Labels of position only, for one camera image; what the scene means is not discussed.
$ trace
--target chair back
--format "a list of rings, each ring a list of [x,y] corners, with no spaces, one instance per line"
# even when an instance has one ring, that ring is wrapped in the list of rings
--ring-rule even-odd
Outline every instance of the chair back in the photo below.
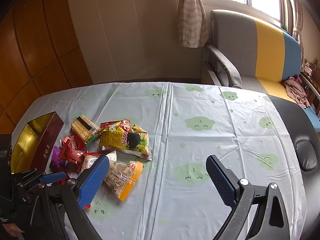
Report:
[[[286,32],[260,19],[212,10],[212,40],[240,76],[282,82],[300,73],[301,48]]]

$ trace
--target blue gripper pad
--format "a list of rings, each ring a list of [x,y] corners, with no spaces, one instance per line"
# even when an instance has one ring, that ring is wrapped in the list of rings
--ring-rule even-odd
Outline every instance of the blue gripper pad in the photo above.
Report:
[[[93,171],[89,174],[86,181],[79,188],[78,204],[81,209],[83,209],[85,206],[91,204],[91,202],[92,202],[94,196],[96,195],[103,179],[107,175],[107,173],[109,171],[108,157],[104,156],[102,158],[102,160],[100,160],[100,162],[97,165],[95,165],[95,163],[94,163],[91,168],[93,168]]]
[[[64,180],[67,177],[67,175],[64,172],[58,172],[58,173],[51,173],[44,175],[40,182],[43,182],[45,184],[54,183],[60,180]]]
[[[209,174],[224,204],[233,209],[236,206],[236,190],[228,180],[227,176],[223,173],[222,169],[217,164],[217,161],[212,156],[207,158],[205,166],[207,173]]]

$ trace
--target black padded cushion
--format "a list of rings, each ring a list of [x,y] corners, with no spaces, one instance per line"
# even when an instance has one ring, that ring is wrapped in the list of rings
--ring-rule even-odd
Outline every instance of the black padded cushion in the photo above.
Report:
[[[317,165],[317,158],[312,144],[307,140],[298,141],[296,154],[303,171],[312,171]]]
[[[316,159],[320,162],[320,143],[311,121],[303,109],[293,102],[268,95],[284,122],[294,146],[299,141],[309,141]],[[307,215],[300,240],[319,239],[320,228],[320,165],[310,171],[301,170],[307,199]]]

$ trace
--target gray cushion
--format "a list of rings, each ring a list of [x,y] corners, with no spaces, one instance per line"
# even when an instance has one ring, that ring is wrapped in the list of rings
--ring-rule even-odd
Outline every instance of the gray cushion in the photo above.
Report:
[[[257,64],[257,26],[245,14],[212,10],[213,45],[237,68],[240,76],[254,76]]]
[[[228,77],[226,73],[224,72],[217,73],[217,77],[222,86],[225,86],[225,87],[229,86]],[[242,82],[242,89],[252,90],[252,91],[265,93],[265,94],[268,93],[256,77],[241,76],[241,82]]]

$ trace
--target yellow cushion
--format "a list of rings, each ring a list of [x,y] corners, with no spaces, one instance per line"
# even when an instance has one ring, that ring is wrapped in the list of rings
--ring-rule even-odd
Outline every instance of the yellow cushion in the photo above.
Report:
[[[286,99],[291,102],[296,102],[292,98],[288,97],[287,91],[285,90],[284,86],[278,82],[266,80],[263,78],[258,78],[261,85],[264,89],[268,92],[269,95]]]
[[[258,38],[255,76],[281,82],[285,55],[283,32],[259,19],[255,22]]]

